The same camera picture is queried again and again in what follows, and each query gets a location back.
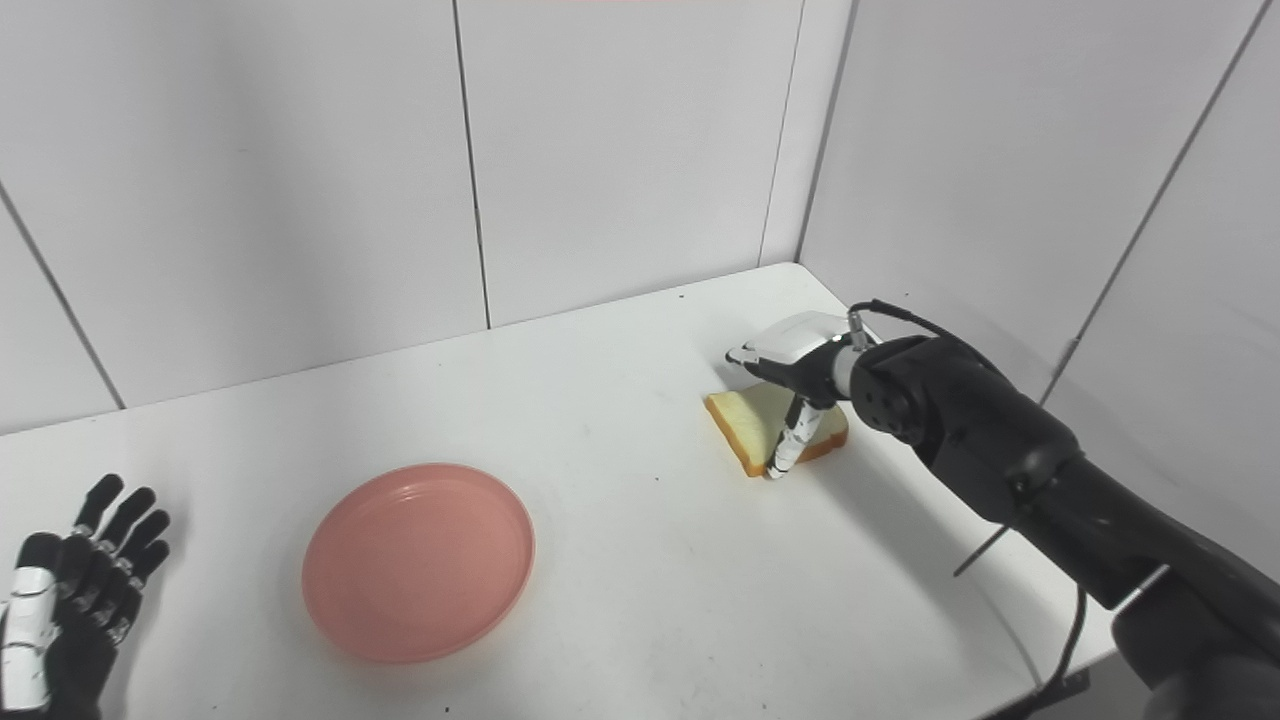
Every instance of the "white table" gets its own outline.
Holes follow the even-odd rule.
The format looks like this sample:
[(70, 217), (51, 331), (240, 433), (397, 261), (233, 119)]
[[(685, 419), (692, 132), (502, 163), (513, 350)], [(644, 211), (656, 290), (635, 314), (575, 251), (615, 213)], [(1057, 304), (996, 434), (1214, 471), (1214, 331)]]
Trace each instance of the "white table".
[[(851, 411), (847, 446), (768, 482), (701, 405), (751, 382), (728, 347), (810, 309), (842, 311), (774, 265), (0, 437), (0, 547), (67, 528), (108, 470), (174, 514), (108, 716), (984, 715), (1056, 662), (1066, 577), (1009, 537), (952, 579), (991, 525)], [(515, 489), (532, 578), (456, 655), (349, 660), (302, 606), (303, 550), (348, 491), (429, 461)], [(1076, 665), (1111, 650), (1094, 606)]]

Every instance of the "white fingertip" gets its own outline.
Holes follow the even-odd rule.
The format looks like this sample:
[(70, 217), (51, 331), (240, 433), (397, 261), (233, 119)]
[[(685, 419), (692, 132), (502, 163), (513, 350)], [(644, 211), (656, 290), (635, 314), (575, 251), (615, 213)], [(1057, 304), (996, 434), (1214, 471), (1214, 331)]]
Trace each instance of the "white fingertip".
[(800, 454), (804, 452), (805, 447), (809, 447), (813, 436), (818, 433), (823, 413), (824, 410), (818, 410), (805, 402), (800, 409), (799, 418), (796, 418), (796, 427), (782, 428), (782, 433), (778, 436), (778, 446), (773, 450), (773, 457), (765, 468), (769, 479), (777, 480), (782, 475), (786, 475), (791, 468), (795, 468), (796, 461), (800, 460)]
[(49, 702), (45, 651), (56, 635), (54, 574), (45, 568), (14, 570), (9, 615), (0, 644), (0, 710), (37, 710)]

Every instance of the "wall seam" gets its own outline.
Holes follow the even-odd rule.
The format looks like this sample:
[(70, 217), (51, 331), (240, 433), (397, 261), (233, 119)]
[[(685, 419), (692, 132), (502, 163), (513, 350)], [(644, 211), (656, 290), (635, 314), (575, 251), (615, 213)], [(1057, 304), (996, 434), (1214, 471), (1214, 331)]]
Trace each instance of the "wall seam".
[(467, 70), (462, 61), (462, 22), (458, 19), (458, 0), (453, 0), (453, 44), (458, 50), (458, 87), (462, 92), (462, 128), (467, 137), (467, 169), (471, 173), (471, 214), (476, 224), (476, 249), (480, 254), (480, 295), (484, 299), (484, 327), (493, 329), (489, 310), (489, 274), (484, 264), (484, 232), (480, 228), (480, 191), (476, 187), (476, 156), (471, 142), (471, 104), (467, 100)]
[(764, 202), (764, 224), (760, 225), (760, 251), (755, 256), (755, 266), (764, 261), (764, 242), (769, 237), (769, 211), (773, 210), (773, 188), (778, 182), (778, 160), (782, 158), (782, 140), (787, 133), (787, 109), (791, 106), (791, 83), (796, 77), (796, 56), (800, 55), (800, 32), (804, 28), (804, 8), (808, 0), (800, 0), (800, 17), (796, 18), (796, 37), (791, 46), (791, 72), (787, 74), (787, 91), (782, 97), (782, 122), (778, 123), (778, 146), (773, 150), (773, 174), (769, 176), (769, 195)]
[(22, 215), (18, 214), (18, 206), (14, 205), (13, 197), (9, 196), (9, 191), (5, 188), (4, 182), (0, 182), (0, 202), (4, 202), (5, 210), (9, 213), (9, 218), (18, 228), (18, 236), (22, 237), (23, 243), (27, 246), (27, 251), (31, 252), (31, 258), (36, 261), (41, 274), (45, 275), (45, 282), (49, 283), (49, 288), (54, 292), (54, 297), (58, 299), (58, 304), (63, 307), (63, 314), (67, 316), (67, 322), (70, 323), (72, 329), (76, 332), (76, 337), (79, 340), (81, 347), (83, 347), (84, 352), (88, 355), (90, 363), (93, 364), (97, 377), (102, 380), (102, 384), (106, 386), (106, 392), (110, 393), (111, 401), (115, 402), (115, 407), (118, 410), (124, 410), (124, 400), (115, 388), (115, 383), (111, 382), (111, 375), (108, 374), (106, 366), (102, 365), (102, 359), (99, 357), (97, 351), (93, 350), (93, 343), (90, 342), (88, 334), (84, 332), (84, 327), (81, 324), (79, 318), (76, 316), (76, 311), (72, 310), (72, 305), (67, 300), (67, 293), (63, 292), (61, 286), (58, 283), (58, 278), (54, 277), (52, 269), (50, 269), (49, 263), (45, 261), (45, 255), (36, 245), (36, 238), (32, 237), (31, 229), (27, 228), (27, 223), (24, 223)]
[(840, 64), (836, 65), (836, 79), (831, 83), (831, 100), (827, 102), (827, 118), (822, 123), (822, 140), (818, 141), (818, 156), (813, 163), (813, 178), (809, 181), (809, 197), (804, 205), (804, 219), (800, 220), (800, 237), (796, 240), (795, 261), (800, 261), (804, 251), (804, 238), (809, 232), (809, 217), (813, 214), (813, 200), (818, 193), (818, 178), (822, 177), (822, 163), (827, 156), (827, 140), (831, 137), (831, 123), (836, 117), (836, 101), (840, 100), (840, 85), (845, 79), (845, 65), (849, 61), (849, 46), (854, 38), (854, 22), (858, 18), (860, 0), (854, 0), (849, 8), (849, 22), (845, 24), (845, 40), (840, 46)]
[(1098, 310), (1101, 310), (1102, 304), (1106, 301), (1107, 295), (1115, 286), (1116, 278), (1120, 277), (1120, 272), (1124, 265), (1129, 261), (1129, 256), (1133, 255), (1134, 246), (1138, 245), (1138, 240), (1142, 237), (1143, 232), (1147, 229), (1147, 224), (1151, 222), (1152, 215), (1156, 213), (1156, 208), (1160, 201), (1164, 200), (1165, 192), (1174, 181), (1174, 176), (1178, 174), (1179, 168), (1183, 165), (1183, 160), (1187, 158), (1188, 151), (1199, 136), (1201, 128), (1204, 127), (1204, 120), (1208, 119), (1210, 113), (1213, 111), (1213, 106), (1217, 104), (1219, 97), (1222, 95), (1222, 90), (1226, 83), (1231, 79), (1231, 73), (1235, 72), (1235, 67), (1239, 64), (1240, 58), (1248, 49), (1249, 42), (1253, 40), (1254, 32), (1258, 26), (1262, 24), (1262, 18), (1267, 14), (1267, 9), (1271, 8), (1271, 0), (1263, 0), (1262, 5), (1258, 8), (1257, 14), (1253, 15), (1253, 20), (1249, 27), (1244, 31), (1244, 36), (1240, 38), (1239, 45), (1235, 47), (1235, 53), (1231, 54), (1231, 59), (1226, 63), (1226, 69), (1222, 72), (1222, 77), (1219, 78), (1217, 85), (1213, 86), (1213, 91), (1210, 94), (1208, 100), (1201, 109), (1199, 115), (1196, 118), (1196, 123), (1192, 126), (1190, 132), (1187, 135), (1187, 140), (1183, 141), (1181, 147), (1174, 156), (1174, 161), (1169, 165), (1169, 170), (1165, 173), (1164, 179), (1160, 182), (1160, 187), (1156, 188), (1156, 193), (1152, 196), (1151, 202), (1147, 205), (1147, 210), (1142, 214), (1142, 219), (1138, 220), (1138, 227), (1134, 228), (1133, 234), (1129, 237), (1129, 242), (1125, 245), (1124, 251), (1120, 254), (1120, 259), (1116, 261), (1115, 268), (1111, 269), (1111, 274), (1107, 275), (1105, 283), (1102, 283), (1102, 291), (1098, 292), (1097, 300), (1093, 301), (1093, 306), (1089, 313), (1084, 316), (1084, 323), (1080, 324), (1080, 331), (1075, 333), (1071, 340), (1068, 341), (1066, 350), (1062, 352), (1062, 357), (1059, 360), (1057, 366), (1053, 368), (1053, 373), (1050, 377), (1048, 386), (1041, 395), (1039, 404), (1044, 405), (1050, 395), (1052, 395), (1053, 388), (1057, 387), (1059, 379), (1062, 373), (1066, 372), (1068, 364), (1070, 364), (1071, 357), (1075, 356), (1075, 351), (1080, 347), (1080, 342), (1084, 340), (1084, 333), (1088, 332), (1089, 325), (1093, 324), (1093, 319), (1097, 318)]

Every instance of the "black cable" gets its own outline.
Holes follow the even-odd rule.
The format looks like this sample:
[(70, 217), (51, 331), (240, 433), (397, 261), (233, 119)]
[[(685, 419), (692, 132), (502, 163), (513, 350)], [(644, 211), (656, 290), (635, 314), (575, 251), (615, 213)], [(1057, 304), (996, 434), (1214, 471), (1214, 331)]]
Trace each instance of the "black cable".
[(1075, 646), (1079, 644), (1080, 634), (1084, 632), (1084, 612), (1088, 606), (1089, 596), (1084, 593), (1083, 587), (1075, 585), (1075, 619), (1071, 620), (1071, 629), (1066, 634), (1066, 644), (1062, 647), (1062, 655), (1059, 657), (1053, 674), (1036, 692), (992, 715), (988, 720), (1027, 720), (1039, 710), (1039, 701), (1044, 693), (1062, 684), (1062, 678), (1066, 678), (1066, 671), (1071, 667)]
[(922, 318), (922, 316), (916, 315), (915, 313), (911, 313), (906, 307), (899, 307), (897, 305), (893, 305), (891, 302), (884, 302), (883, 300), (869, 300), (869, 301), (865, 301), (865, 302), (854, 302), (852, 305), (849, 306), (849, 311), (850, 313), (858, 313), (858, 311), (863, 311), (863, 310), (867, 310), (868, 313), (876, 313), (877, 315), (884, 315), (887, 318), (895, 318), (895, 319), (902, 320), (905, 323), (911, 323), (913, 325), (922, 327), (922, 328), (929, 331), (931, 333), (933, 333), (933, 334), (936, 334), (938, 337), (945, 337), (945, 338), (947, 338), (947, 340), (950, 340), (952, 342), (957, 342), (961, 346), (964, 346), (965, 348), (968, 348), (969, 352), (973, 352), (974, 357), (978, 359), (978, 363), (982, 364), (983, 368), (991, 370), (992, 373), (996, 373), (1001, 378), (1005, 377), (1005, 374), (1000, 372), (1000, 368), (997, 368), (996, 364), (992, 363), (991, 360), (987, 360), (987, 356), (983, 355), (982, 352), (979, 352), (977, 347), (974, 347), (974, 346), (969, 345), (968, 342), (960, 340), (959, 336), (956, 336), (951, 331), (943, 328), (942, 325), (940, 325), (940, 324), (937, 324), (937, 323), (934, 323), (932, 320), (928, 320), (925, 318)]

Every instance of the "robotic arm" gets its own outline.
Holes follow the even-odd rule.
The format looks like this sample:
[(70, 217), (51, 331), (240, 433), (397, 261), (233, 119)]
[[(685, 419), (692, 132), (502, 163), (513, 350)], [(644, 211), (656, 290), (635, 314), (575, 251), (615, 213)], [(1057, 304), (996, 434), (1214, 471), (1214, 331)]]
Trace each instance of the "robotic arm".
[[(936, 337), (878, 343), (864, 310)], [(998, 523), (996, 537), (1018, 530), (1103, 607), (1140, 591), (1112, 634), (1155, 691), (1147, 717), (1280, 717), (1280, 585), (1089, 462), (1066, 425), (960, 338), (872, 301), (847, 318), (796, 315), (727, 359), (796, 393), (769, 477), (804, 450), (806, 423), (847, 400)]]
[(169, 556), (169, 514), (156, 495), (106, 475), (84, 496), (67, 537), (29, 536), (0, 603), (0, 720), (100, 720), (116, 647), (133, 629), (147, 579)]

